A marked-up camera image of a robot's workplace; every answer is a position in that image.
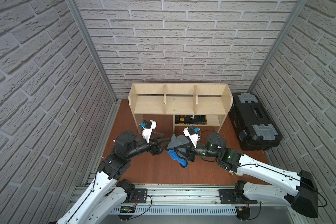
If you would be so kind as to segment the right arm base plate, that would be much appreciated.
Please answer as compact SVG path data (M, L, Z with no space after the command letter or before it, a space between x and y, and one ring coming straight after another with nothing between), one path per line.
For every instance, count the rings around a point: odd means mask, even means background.
M233 189L219 189L221 204L258 204L257 200L249 200L245 196L235 195Z

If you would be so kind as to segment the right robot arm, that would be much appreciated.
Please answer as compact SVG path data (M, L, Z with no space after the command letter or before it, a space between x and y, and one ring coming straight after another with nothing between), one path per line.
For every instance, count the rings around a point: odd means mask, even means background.
M249 175L269 184L271 190L239 181L235 192L248 200L282 202L295 212L309 218L318 218L318 189L313 175L301 170L299 173L276 168L258 161L242 152L228 148L226 140L218 133L211 133L207 143L199 143L198 129L184 129L185 138L190 141L187 148L189 160L195 157L215 158L219 167L235 175Z

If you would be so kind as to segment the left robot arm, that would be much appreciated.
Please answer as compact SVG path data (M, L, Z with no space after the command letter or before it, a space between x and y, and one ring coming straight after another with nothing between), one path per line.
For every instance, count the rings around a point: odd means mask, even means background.
M111 154L99 165L89 187L56 223L101 223L114 208L133 198L135 185L127 179L121 180L131 160L146 152L160 155L169 142L170 139L164 139L161 133L158 133L156 139L145 140L131 131L123 132L115 139Z

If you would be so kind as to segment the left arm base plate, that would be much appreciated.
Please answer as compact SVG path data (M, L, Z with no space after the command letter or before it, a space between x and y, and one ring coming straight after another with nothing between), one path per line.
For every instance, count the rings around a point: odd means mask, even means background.
M138 188L128 193L124 203L141 204L146 203L146 201L147 201L147 189Z

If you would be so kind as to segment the light wooden bookshelf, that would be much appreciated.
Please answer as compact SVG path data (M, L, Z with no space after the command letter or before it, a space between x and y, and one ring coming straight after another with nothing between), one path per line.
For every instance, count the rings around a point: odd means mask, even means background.
M133 83L129 106L136 126L145 115L205 115L206 125L220 132L233 104L227 84Z

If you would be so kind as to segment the grey and blue cloth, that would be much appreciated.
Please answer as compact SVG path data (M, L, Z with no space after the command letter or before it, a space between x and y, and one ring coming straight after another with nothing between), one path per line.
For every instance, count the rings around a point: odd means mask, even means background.
M166 151L171 158L177 161L182 168L186 168L189 165L188 148L190 147L190 140L184 135L176 136L173 134L170 139Z

